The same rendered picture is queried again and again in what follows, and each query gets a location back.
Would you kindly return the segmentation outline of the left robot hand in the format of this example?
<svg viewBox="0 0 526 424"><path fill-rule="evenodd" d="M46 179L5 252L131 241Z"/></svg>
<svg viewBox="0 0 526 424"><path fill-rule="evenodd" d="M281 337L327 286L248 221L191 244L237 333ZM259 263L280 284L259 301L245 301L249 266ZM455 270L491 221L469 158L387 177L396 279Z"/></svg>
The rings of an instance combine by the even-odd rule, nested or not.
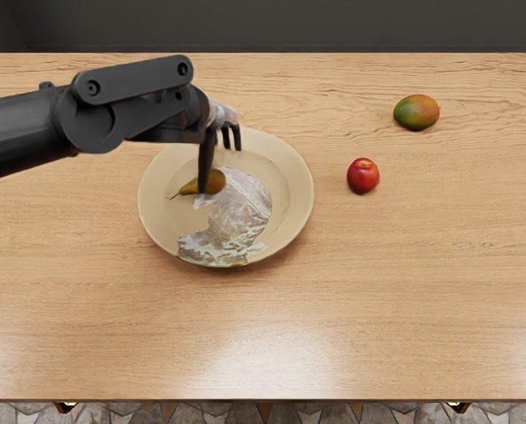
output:
<svg viewBox="0 0 526 424"><path fill-rule="evenodd" d="M241 151L241 133L239 116L230 106L213 102L206 126L203 143L199 147L197 187L199 193L205 193L209 181L211 166L217 145L217 132L221 132L225 149L231 149L230 133L233 134L233 145Z"/></svg>

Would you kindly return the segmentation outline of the green-brown pear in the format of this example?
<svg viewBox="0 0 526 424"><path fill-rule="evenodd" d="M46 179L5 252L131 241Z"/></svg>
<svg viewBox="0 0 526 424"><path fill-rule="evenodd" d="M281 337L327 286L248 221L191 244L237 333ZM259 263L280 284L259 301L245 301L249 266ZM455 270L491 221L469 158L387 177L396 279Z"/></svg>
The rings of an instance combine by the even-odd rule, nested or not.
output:
<svg viewBox="0 0 526 424"><path fill-rule="evenodd" d="M203 192L199 191L198 178L193 178L186 182L172 197L175 199L179 196L189 196L197 194L217 194L223 191L226 187L226 176L220 170L212 168L208 175L206 187Z"/></svg>

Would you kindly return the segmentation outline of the red nectarine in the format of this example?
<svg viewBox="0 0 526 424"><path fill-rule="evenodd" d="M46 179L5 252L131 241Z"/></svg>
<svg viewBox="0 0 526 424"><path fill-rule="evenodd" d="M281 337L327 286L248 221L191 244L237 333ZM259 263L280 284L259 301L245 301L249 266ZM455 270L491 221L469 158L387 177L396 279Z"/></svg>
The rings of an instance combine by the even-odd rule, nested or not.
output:
<svg viewBox="0 0 526 424"><path fill-rule="evenodd" d="M347 184L354 193L366 194L374 190L379 181L379 168L369 158L357 158L347 168Z"/></svg>

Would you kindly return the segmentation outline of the beige plate with printed pattern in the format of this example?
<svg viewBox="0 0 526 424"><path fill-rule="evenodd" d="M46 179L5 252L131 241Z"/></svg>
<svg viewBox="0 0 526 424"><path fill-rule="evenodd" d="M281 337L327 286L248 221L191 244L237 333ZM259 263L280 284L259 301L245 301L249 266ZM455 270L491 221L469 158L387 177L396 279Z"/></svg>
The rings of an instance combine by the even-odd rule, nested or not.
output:
<svg viewBox="0 0 526 424"><path fill-rule="evenodd" d="M225 174L225 189L181 196L178 190L197 174L197 154L195 145L168 145L141 178L141 223L165 252L204 267L239 267L272 256L300 234L314 205L314 182L287 143L244 128L239 152L216 148L213 165Z"/></svg>

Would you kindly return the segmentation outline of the green-red mango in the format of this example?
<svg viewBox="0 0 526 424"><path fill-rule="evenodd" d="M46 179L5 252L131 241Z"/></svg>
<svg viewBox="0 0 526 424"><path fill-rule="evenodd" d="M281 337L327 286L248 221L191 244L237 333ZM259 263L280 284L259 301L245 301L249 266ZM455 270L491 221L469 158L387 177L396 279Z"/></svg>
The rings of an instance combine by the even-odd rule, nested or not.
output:
<svg viewBox="0 0 526 424"><path fill-rule="evenodd" d="M422 131L433 126L439 116L440 107L428 95L408 95L393 108L394 120L411 131Z"/></svg>

